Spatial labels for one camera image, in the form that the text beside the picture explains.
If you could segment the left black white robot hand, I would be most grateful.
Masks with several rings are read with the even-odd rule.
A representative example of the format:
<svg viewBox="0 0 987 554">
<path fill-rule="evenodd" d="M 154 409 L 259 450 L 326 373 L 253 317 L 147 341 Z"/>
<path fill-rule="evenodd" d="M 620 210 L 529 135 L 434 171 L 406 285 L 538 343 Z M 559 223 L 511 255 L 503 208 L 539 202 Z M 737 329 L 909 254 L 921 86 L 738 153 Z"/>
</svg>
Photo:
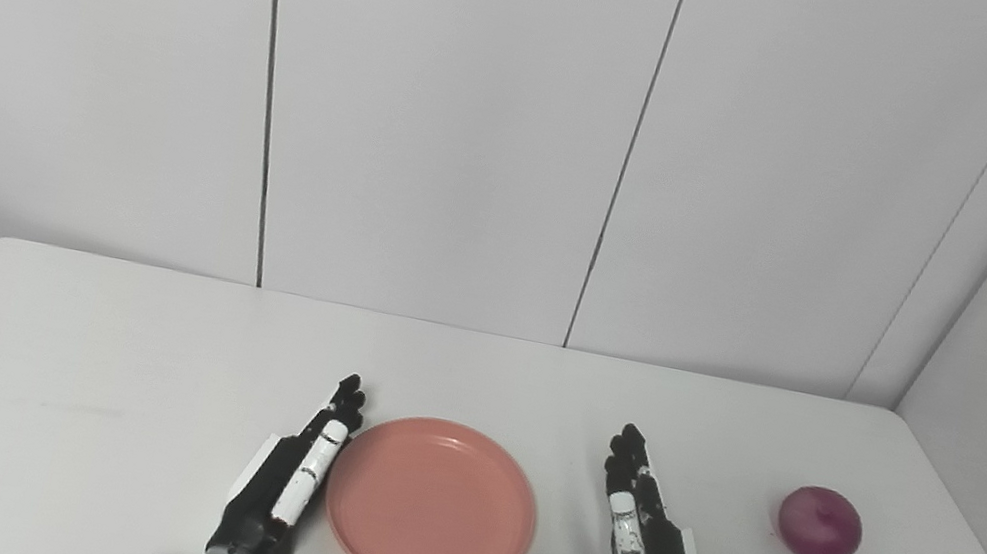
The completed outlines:
<svg viewBox="0 0 987 554">
<path fill-rule="evenodd" d="M 278 438 L 221 512 L 206 549 L 230 554 L 292 554 L 298 522 L 318 504 L 325 476 L 364 425 L 366 394 L 359 374 L 334 394 L 297 435 Z"/>
</svg>

